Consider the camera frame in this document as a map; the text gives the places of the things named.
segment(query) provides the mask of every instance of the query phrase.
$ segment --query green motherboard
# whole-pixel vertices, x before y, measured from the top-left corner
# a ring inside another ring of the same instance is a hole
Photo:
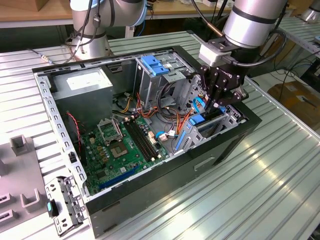
[[[169,157],[162,145],[158,142],[151,143],[148,134],[146,134],[150,132],[150,129],[141,116],[135,120],[135,124],[141,128],[141,133],[144,133],[143,137],[150,142],[157,154],[157,157],[152,160],[145,159],[144,154],[137,146],[139,142],[133,140],[137,137],[130,136],[125,126],[126,123],[116,124],[122,134],[122,139],[112,141],[108,146],[105,139],[117,133],[112,124],[100,128],[104,138],[98,127],[81,135],[86,157],[86,164],[83,164],[87,175],[86,186],[91,195]]]

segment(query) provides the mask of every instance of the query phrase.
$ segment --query cardboard box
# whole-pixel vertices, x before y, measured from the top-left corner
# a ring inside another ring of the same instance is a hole
[[[0,5],[38,12],[49,0],[0,0]]]
[[[268,94],[279,99],[282,83],[269,89]],[[284,84],[280,103],[314,131],[320,128],[320,99],[298,81]]]

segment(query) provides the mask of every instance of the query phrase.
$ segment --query wooden shelf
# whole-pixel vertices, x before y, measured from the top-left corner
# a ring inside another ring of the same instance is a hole
[[[211,14],[214,11],[214,7],[209,7],[202,3],[198,3],[197,5],[204,14]],[[230,8],[226,8],[224,12],[228,13],[230,10]],[[179,0],[173,2],[158,1],[153,5],[154,15],[187,15],[196,13],[197,11],[192,4],[185,5]],[[72,19],[72,10],[70,8],[69,0],[49,0],[38,12],[0,6],[0,22],[64,19]]]

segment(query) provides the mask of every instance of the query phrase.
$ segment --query teal button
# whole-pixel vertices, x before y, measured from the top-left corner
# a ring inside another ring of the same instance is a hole
[[[47,206],[47,208],[48,208],[48,211],[51,211],[51,210],[52,210],[52,208],[51,208],[51,203],[50,203],[50,202],[48,202],[46,206]]]

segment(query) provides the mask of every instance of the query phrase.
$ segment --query slotted aluminum surface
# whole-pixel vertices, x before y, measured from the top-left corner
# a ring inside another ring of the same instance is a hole
[[[116,54],[181,45],[198,59],[200,42],[187,32],[110,41]],[[53,61],[65,47],[38,49]],[[0,142],[32,137],[45,183],[68,175],[31,68],[44,66],[29,51],[0,54]],[[249,79],[245,104],[261,119],[230,157],[100,239],[307,239],[320,222],[319,137]],[[0,239],[59,239],[44,213]],[[93,239],[88,221],[64,239]]]
[[[286,36],[296,44],[300,45],[310,53],[320,51],[320,44],[314,41],[320,36],[320,23],[309,24],[298,17],[286,17],[282,19],[279,26]]]

